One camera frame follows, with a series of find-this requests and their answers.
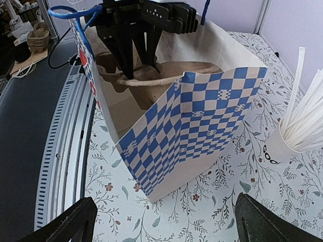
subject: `blue and white checkered pattern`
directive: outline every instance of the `blue and white checkered pattern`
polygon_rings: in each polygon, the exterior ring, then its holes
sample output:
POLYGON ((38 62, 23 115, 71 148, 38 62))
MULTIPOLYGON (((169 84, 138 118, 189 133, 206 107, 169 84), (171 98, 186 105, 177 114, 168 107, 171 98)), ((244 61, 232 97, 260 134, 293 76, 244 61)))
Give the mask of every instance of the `blue and white checkered pattern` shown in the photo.
MULTIPOLYGON (((70 21, 90 83, 93 57, 70 21)), ((243 120, 267 68, 236 68, 218 74, 186 72, 175 81, 132 129, 117 149, 129 171, 149 196, 176 164, 224 150, 243 120)))

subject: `blue bag handle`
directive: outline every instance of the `blue bag handle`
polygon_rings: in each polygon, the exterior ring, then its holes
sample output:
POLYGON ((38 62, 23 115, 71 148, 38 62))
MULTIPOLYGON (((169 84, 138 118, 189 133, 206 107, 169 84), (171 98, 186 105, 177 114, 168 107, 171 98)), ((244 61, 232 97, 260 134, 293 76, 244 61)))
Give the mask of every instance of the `blue bag handle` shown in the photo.
POLYGON ((93 22, 93 20, 98 16, 98 14, 102 12, 102 10, 103 10, 102 5, 97 5, 91 9, 79 11, 79 12, 77 10, 75 10, 74 8, 68 7, 68 6, 54 6, 50 9, 48 9, 48 14, 53 17, 60 18, 60 19, 76 19, 76 29, 80 33, 85 46, 87 47, 87 49, 89 50, 91 55, 94 57, 91 45, 88 42, 88 40, 86 39, 84 31, 93 22), (66 10, 66 11, 69 11, 69 13, 61 14, 61 13, 54 12, 55 10, 66 10), (92 18, 85 25, 84 29, 82 29, 80 17, 84 17, 84 16, 88 16, 88 15, 92 15, 92 14, 93 14, 92 18))

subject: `table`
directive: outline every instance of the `table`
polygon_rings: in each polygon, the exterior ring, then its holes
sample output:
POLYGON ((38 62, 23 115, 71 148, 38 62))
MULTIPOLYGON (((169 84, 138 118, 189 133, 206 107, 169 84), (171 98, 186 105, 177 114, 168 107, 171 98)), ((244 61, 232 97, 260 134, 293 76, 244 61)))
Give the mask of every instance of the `table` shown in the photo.
POLYGON ((323 151, 293 157, 277 171, 260 153, 284 116, 293 77, 260 36, 230 34, 268 66, 266 78, 213 166, 160 201, 151 204, 133 180, 96 109, 85 185, 98 207, 93 242, 238 241, 234 209, 241 192, 323 238, 323 151))

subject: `white straw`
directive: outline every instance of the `white straw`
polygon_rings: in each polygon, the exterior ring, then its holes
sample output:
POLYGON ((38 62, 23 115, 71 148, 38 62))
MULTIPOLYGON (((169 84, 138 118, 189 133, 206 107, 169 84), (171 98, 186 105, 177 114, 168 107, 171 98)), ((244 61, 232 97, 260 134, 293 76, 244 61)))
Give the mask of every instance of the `white straw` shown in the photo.
POLYGON ((303 70, 303 65, 304 65, 304 57, 305 57, 305 48, 304 47, 299 47, 299 52, 298 52, 298 64, 297 64, 297 69, 296 69, 296 74, 295 74, 295 80, 294 80, 294 86, 293 90, 291 93, 291 97, 289 100, 286 116, 284 117, 283 123, 282 123, 282 135, 284 137, 287 125, 289 123, 293 108, 294 108, 294 103, 296 100, 298 88, 299 88, 299 83, 302 75, 302 70, 303 70))

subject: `black cable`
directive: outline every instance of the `black cable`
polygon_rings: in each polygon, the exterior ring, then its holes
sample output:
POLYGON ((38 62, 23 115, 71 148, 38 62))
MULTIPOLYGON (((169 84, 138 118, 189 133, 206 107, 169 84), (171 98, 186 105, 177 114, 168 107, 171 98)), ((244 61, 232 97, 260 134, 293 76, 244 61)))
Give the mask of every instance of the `black cable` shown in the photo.
POLYGON ((67 62, 65 62, 64 64, 61 64, 61 65, 59 65, 59 66, 57 66, 57 67, 53 67, 51 64, 50 64, 50 57, 51 57, 51 55, 52 55, 52 53, 54 52, 54 50, 55 50, 55 48, 58 46, 58 44, 61 42, 61 40, 62 39, 64 39, 64 37, 68 34, 68 32, 71 30, 71 27, 65 32, 65 34, 63 34, 62 35, 62 37, 58 40, 58 42, 53 46, 53 48, 52 48, 52 50, 51 50, 51 52, 49 53, 49 56, 48 56, 48 65, 49 65, 49 67, 50 68, 52 68, 52 69, 59 69, 59 68, 61 68, 61 67, 63 67, 63 66, 65 66, 65 65, 67 65, 68 63, 70 63, 70 61, 67 61, 67 62))

